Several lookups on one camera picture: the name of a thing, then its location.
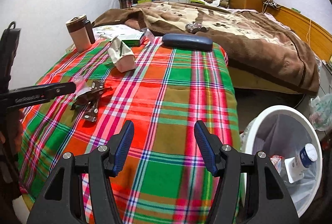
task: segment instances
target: trash bag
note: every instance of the trash bag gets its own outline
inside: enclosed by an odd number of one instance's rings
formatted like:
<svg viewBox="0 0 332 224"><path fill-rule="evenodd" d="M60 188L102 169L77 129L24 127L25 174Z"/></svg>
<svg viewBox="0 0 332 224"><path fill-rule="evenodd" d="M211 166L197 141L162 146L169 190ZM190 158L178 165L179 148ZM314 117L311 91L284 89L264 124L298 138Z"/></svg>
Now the trash bag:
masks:
<svg viewBox="0 0 332 224"><path fill-rule="evenodd" d="M332 94L310 99L309 121L314 129L328 130L332 126Z"/></svg>
<svg viewBox="0 0 332 224"><path fill-rule="evenodd" d="M249 137L249 133L252 132L255 120L257 118L250 122L245 131L240 134L242 152L246 152L248 141L253 138ZM300 122L288 114L274 112L272 115L267 115L259 125L255 132L252 151L247 153L256 154L258 151L264 151L269 157L276 154L284 158L294 157L307 143L315 143L309 130L310 128L305 127L305 122ZM310 205L312 194L316 191L316 185L319 183L317 178L320 178L317 165L320 161L321 159L314 162L304 172L303 179L286 185L298 214L302 214Z"/></svg>

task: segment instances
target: bed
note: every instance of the bed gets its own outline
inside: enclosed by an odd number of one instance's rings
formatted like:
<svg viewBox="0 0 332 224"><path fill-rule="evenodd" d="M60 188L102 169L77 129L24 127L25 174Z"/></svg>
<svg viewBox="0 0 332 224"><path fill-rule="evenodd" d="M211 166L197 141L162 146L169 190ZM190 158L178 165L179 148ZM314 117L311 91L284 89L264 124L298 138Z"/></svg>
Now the bed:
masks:
<svg viewBox="0 0 332 224"><path fill-rule="evenodd" d="M315 55L292 31L262 13L194 3L148 2L111 9L94 26L124 23L134 29L148 27L155 35L188 34L185 25L198 22L227 53L234 87L316 95L319 75Z"/></svg>
<svg viewBox="0 0 332 224"><path fill-rule="evenodd" d="M134 139L124 169L111 179L119 213L126 223L203 223L217 180L205 169L193 126L203 120L223 143L240 148L234 88L225 51L169 49L161 38L132 48L135 71L120 73L107 54L108 40L88 51L64 56L37 84L84 76L102 79L113 95L100 102L96 124L70 110L74 94L24 110L19 155L22 190L31 208L47 176L65 152L91 152L132 120ZM83 176L86 219L93 223L88 176Z"/></svg>

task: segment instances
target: white cloth bag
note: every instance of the white cloth bag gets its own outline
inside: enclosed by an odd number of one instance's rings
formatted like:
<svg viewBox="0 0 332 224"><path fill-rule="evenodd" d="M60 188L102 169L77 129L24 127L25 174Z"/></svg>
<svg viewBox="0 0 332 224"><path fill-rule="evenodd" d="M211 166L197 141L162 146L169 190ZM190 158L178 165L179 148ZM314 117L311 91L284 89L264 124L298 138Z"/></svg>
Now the white cloth bag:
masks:
<svg viewBox="0 0 332 224"><path fill-rule="evenodd" d="M108 49L112 63L120 72L136 69L135 55L118 37L115 37Z"/></svg>

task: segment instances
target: red green plaid blanket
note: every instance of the red green plaid blanket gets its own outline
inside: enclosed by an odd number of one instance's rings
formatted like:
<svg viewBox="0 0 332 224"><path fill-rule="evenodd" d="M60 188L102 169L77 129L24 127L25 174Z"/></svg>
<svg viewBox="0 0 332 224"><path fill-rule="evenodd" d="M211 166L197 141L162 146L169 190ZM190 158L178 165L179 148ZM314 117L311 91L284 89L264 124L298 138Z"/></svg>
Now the red green plaid blanket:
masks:
<svg viewBox="0 0 332 224"><path fill-rule="evenodd" d="M84 53L64 56L38 84L104 80L114 89L103 96L96 124L71 111L74 94L25 109L20 173L32 201L64 152L89 153L120 131L135 126L124 169L111 179L124 223L204 223L217 186L205 169L194 138L203 120L211 133L239 149L236 100L227 56L214 44L211 53L169 49L161 38L132 48L136 70L120 73L107 54L108 41ZM83 176L87 221L93 223L88 175Z"/></svg>

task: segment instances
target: white trash can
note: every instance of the white trash can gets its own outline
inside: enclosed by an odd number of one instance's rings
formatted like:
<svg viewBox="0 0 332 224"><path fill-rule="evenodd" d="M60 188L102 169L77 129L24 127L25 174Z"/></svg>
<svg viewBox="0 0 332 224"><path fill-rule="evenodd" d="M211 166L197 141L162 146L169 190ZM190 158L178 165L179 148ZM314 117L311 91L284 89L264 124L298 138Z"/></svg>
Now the white trash can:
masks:
<svg viewBox="0 0 332 224"><path fill-rule="evenodd" d="M316 195L322 176L322 151L315 130L297 110L277 105L261 112L245 130L241 150L246 154L264 151L285 158L296 155L307 143L312 143L318 159L304 173L304 178L288 187L298 216L302 216ZM247 174L241 175L241 199L244 204Z"/></svg>

